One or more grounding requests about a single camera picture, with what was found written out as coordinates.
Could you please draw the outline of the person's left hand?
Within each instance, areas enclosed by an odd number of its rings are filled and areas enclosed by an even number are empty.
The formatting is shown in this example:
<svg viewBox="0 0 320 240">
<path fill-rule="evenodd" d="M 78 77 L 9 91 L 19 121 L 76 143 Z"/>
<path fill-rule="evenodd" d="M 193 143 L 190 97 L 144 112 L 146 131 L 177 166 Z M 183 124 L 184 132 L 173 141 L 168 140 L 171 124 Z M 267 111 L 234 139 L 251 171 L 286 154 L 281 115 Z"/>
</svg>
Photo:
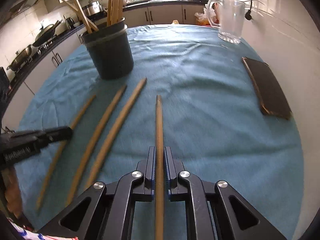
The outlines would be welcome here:
<svg viewBox="0 0 320 240">
<path fill-rule="evenodd" d="M 18 185 L 18 178 L 14 167 L 8 169 L 8 184 L 5 190 L 5 199 L 7 201 L 7 209 L 10 213 L 19 219 L 22 215 L 22 197 Z"/>
</svg>

